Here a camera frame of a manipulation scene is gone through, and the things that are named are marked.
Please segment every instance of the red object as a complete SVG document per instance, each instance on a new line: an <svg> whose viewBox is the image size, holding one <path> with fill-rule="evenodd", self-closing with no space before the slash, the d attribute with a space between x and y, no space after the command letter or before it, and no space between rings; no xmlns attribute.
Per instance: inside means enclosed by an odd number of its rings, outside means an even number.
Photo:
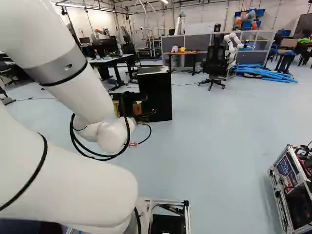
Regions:
<svg viewBox="0 0 312 234"><path fill-rule="evenodd" d="M258 28L258 25L257 23L253 23L253 30L257 29Z"/></svg>
<svg viewBox="0 0 312 234"><path fill-rule="evenodd" d="M241 23L242 23L242 19L241 18L237 18L236 24L241 24Z"/></svg>

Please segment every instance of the metal frame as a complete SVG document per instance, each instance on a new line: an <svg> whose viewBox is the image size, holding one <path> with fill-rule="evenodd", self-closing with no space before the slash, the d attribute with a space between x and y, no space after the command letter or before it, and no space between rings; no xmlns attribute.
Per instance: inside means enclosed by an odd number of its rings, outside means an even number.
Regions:
<svg viewBox="0 0 312 234"><path fill-rule="evenodd" d="M140 214L142 234L151 233L151 227L153 222L153 209L155 207L160 207L166 209L170 212L173 212L176 215L185 218L185 234L192 234L191 231L191 207L187 200L157 200L157 199L148 199L144 197L139 197L136 203L136 207ZM174 209L180 207L183 210L183 214L176 212ZM68 228L66 234L73 234L75 229Z"/></svg>
<svg viewBox="0 0 312 234"><path fill-rule="evenodd" d="M311 183L311 180L307 178L306 174L304 173L301 164L294 152L294 150L305 150L304 148L300 146L294 146L294 145L287 145L285 149L282 151L282 153L279 155L277 160L274 162L274 164L270 167L268 170L269 178L271 182L271 186L274 192L274 199L277 205L277 211L279 216L279 221L281 224L282 229L286 234L303 234L307 231L312 230L312 226L307 224L305 226L302 226L296 230L293 228L290 212L288 209L287 201L286 201L286 195L284 192L284 186L281 183L281 178L279 176L277 165L282 160L282 158L286 155L286 153L290 153L292 160L294 162L295 167L298 169L299 173L296 175L296 179L298 182L298 186L301 186L301 188L305 188L307 190L307 193L312 200L312 193L308 187L308 183Z"/></svg>
<svg viewBox="0 0 312 234"><path fill-rule="evenodd" d="M150 49L150 54L155 57L156 56L156 50L155 50L155 39L154 39L154 34L153 34L153 31L157 31L157 34L158 34L158 38L160 37L159 36L159 31L160 30L164 30L164 28L144 28L143 30L131 30L130 33L131 33L131 37L132 37L132 41L133 41L133 44L134 44L134 48L136 50L136 52L138 53L139 51L139 48L137 46L137 42L136 42L136 38L137 38L137 32L141 31L143 32L143 40L145 41L145 44L146 44L146 47ZM162 50L162 41L159 40L159 44L161 44L161 50Z"/></svg>

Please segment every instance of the light blue floor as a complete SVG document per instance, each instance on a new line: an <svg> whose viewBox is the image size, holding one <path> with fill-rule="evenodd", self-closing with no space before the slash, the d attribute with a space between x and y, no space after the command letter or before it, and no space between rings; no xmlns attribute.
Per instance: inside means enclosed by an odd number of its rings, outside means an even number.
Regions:
<svg viewBox="0 0 312 234"><path fill-rule="evenodd" d="M297 67L297 59L290 71L299 84L237 77L225 90L216 85L211 92L197 85L173 86L173 120L152 123L145 144L110 162L134 173L141 196L188 199L194 234L281 233L267 169L287 144L312 140L311 62ZM172 82L193 83L206 77L173 73ZM16 99L50 97L34 83L8 94ZM7 108L30 129L75 151L69 138L71 111L61 103L28 100ZM138 126L132 140L147 134Z"/></svg>

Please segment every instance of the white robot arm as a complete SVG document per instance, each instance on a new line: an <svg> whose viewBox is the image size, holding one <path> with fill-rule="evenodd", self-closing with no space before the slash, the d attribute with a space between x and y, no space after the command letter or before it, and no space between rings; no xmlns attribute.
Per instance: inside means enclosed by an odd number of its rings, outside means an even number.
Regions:
<svg viewBox="0 0 312 234"><path fill-rule="evenodd" d="M114 116L112 100L48 0L3 0L0 50L71 109L73 126L117 152L136 122ZM43 220L89 233L123 233L137 181L120 167L47 143L0 103L0 217Z"/></svg>
<svg viewBox="0 0 312 234"><path fill-rule="evenodd" d="M247 13L246 15L244 15L243 17L237 17L235 20L235 25L236 26L241 26L242 22L250 22L252 24L252 29L255 30L258 28L257 23L254 22L256 13L254 10L250 11L249 13Z"/></svg>
<svg viewBox="0 0 312 234"><path fill-rule="evenodd" d="M240 39L237 37L236 33L230 33L223 38L227 44L229 45L229 60L228 64L229 67L236 65L236 55L239 50L239 48L242 48L244 45L240 41Z"/></svg>

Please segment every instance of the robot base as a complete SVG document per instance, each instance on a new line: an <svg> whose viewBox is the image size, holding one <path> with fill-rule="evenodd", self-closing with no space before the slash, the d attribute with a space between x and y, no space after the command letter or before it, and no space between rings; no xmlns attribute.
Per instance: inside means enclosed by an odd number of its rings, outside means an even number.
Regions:
<svg viewBox="0 0 312 234"><path fill-rule="evenodd" d="M152 200L140 197L136 208L140 215L142 234L191 234L191 208L187 200ZM73 228L68 228L66 232L77 233ZM123 234L138 234L134 214Z"/></svg>

